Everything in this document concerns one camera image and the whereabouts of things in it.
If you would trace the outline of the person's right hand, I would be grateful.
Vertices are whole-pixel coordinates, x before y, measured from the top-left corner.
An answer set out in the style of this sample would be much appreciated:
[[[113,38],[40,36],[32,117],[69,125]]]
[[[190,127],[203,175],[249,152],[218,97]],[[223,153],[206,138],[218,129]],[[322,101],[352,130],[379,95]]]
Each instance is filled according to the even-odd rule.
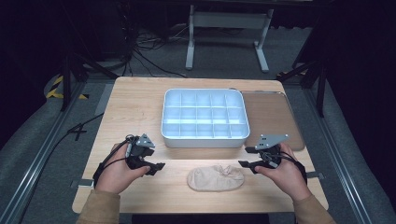
[[[281,160],[275,169],[256,166],[255,171],[270,178],[283,192],[288,194],[296,203],[312,195],[304,178],[295,164],[297,162],[289,145],[280,143],[280,151],[286,158]]]

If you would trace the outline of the white divided storage box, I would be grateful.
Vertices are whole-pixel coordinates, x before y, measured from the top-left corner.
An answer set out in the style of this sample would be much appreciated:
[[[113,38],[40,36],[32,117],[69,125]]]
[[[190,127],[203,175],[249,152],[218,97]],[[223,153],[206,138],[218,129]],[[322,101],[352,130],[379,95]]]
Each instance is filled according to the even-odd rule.
[[[161,133],[167,147],[241,147],[250,135],[243,95],[233,89],[170,89]]]

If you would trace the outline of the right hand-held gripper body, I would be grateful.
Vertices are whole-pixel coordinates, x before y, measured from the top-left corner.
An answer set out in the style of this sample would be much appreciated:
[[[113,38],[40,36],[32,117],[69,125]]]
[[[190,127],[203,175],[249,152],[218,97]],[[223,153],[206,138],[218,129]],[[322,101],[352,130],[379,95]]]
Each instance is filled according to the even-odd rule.
[[[255,146],[255,151],[259,153],[264,163],[264,167],[275,169],[281,163],[280,143],[290,137],[285,134],[262,134]]]

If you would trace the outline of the beige sock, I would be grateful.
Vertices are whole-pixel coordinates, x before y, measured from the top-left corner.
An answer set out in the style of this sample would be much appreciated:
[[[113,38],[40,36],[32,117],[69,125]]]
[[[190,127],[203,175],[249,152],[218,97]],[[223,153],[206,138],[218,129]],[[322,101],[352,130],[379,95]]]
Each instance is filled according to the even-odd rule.
[[[198,167],[191,170],[187,176],[187,184],[191,189],[204,192],[238,189],[244,182],[245,177],[240,169],[233,166]]]

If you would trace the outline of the aluminium floor rail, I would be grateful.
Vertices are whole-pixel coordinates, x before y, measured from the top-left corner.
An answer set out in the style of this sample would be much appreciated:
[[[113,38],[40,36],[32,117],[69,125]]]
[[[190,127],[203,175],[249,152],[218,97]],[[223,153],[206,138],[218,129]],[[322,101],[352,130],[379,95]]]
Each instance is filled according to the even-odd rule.
[[[346,197],[351,205],[356,219],[359,224],[373,224],[368,211],[363,204],[360,194],[356,188],[355,182],[347,169],[347,166],[342,159],[341,153],[333,139],[329,126],[325,118],[321,117],[316,108],[316,98],[310,90],[303,90],[304,96],[309,104],[310,110],[314,114],[315,121],[317,122],[320,131],[324,135],[326,146],[328,149],[329,157],[337,173],[341,185],[344,189]]]
[[[37,150],[35,156],[32,158],[32,162],[25,170],[18,187],[12,194],[12,198],[9,200],[4,210],[4,213],[0,216],[0,224],[21,224],[23,216],[35,193],[39,178],[55,149],[55,140],[84,87],[85,82],[78,82],[74,89],[71,90],[70,96],[68,98],[64,98],[66,108],[57,113],[55,120],[46,132],[45,139]]]

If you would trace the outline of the black tripod stand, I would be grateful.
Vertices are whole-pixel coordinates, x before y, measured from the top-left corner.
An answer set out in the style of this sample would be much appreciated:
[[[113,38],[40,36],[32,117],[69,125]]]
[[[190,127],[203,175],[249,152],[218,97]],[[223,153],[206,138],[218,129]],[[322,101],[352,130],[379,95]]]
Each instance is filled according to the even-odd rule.
[[[315,83],[317,86],[317,96],[316,96],[316,110],[318,114],[323,118],[324,111],[324,94],[326,86],[326,76],[327,70],[324,66],[323,61],[312,61],[309,63],[304,63],[289,72],[281,72],[276,76],[276,80],[283,82],[289,78],[295,77],[304,72],[304,77],[300,80],[299,85],[303,89],[311,89]]]
[[[104,68],[97,62],[91,61],[75,52],[69,53],[63,60],[61,66],[61,75],[64,81],[64,92],[63,92],[63,105],[61,110],[65,111],[67,107],[71,105],[72,101],[72,90],[71,90],[71,77],[74,77],[77,83],[85,82],[88,79],[88,74],[84,64],[90,66],[94,71],[104,74],[105,76],[116,79],[118,76]]]

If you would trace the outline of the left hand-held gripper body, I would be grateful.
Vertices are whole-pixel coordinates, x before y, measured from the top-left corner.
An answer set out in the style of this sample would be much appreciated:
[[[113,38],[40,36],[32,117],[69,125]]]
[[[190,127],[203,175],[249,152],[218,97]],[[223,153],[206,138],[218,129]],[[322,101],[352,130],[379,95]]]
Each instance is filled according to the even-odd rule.
[[[146,148],[154,149],[155,145],[149,137],[143,133],[141,136],[127,135],[126,140],[128,143],[125,158],[128,167],[132,170],[141,168],[144,165],[145,158],[144,151]]]

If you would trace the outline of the person's left hand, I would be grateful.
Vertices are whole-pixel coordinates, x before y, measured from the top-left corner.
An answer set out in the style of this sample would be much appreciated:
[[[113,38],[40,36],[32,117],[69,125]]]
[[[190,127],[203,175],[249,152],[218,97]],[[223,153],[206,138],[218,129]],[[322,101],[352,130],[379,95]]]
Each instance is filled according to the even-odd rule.
[[[112,150],[115,154],[107,161],[106,168],[101,173],[95,190],[120,194],[126,190],[133,181],[146,174],[148,166],[131,170],[125,162],[127,146],[116,144]]]

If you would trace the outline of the white metal desk frame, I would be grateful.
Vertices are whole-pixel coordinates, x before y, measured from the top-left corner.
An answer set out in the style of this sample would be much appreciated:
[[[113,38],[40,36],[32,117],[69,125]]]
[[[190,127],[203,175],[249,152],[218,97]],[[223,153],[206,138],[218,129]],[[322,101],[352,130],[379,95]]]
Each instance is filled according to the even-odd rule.
[[[255,29],[261,30],[261,37],[253,43],[261,70],[264,73],[269,72],[269,66],[266,61],[263,44],[267,36],[270,23],[273,18],[274,11],[268,9],[263,14],[252,13],[234,13],[234,12],[207,12],[199,11],[196,6],[190,5],[189,15],[189,43],[187,47],[187,55],[185,68],[191,70],[193,68],[194,59],[194,29],[203,28],[235,28],[235,29]]]

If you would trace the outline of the yellow black hazard tape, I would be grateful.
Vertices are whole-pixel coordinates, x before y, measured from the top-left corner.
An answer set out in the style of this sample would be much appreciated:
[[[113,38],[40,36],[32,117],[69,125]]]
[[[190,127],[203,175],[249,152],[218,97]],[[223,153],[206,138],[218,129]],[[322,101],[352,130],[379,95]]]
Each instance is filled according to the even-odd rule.
[[[47,98],[59,98],[63,99],[64,95],[60,92],[57,92],[58,88],[60,87],[61,83],[63,82],[64,78],[62,75],[59,75],[54,80],[53,84],[49,88],[49,91],[46,95]]]

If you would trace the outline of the brown flat tray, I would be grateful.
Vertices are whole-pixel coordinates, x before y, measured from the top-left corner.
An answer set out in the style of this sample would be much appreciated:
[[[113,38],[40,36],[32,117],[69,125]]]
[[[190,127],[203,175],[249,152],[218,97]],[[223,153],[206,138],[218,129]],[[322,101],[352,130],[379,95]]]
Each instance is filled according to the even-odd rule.
[[[305,148],[304,138],[300,133],[288,97],[281,91],[243,91],[250,135],[247,147],[255,146],[262,134],[287,134],[285,141],[292,150]]]

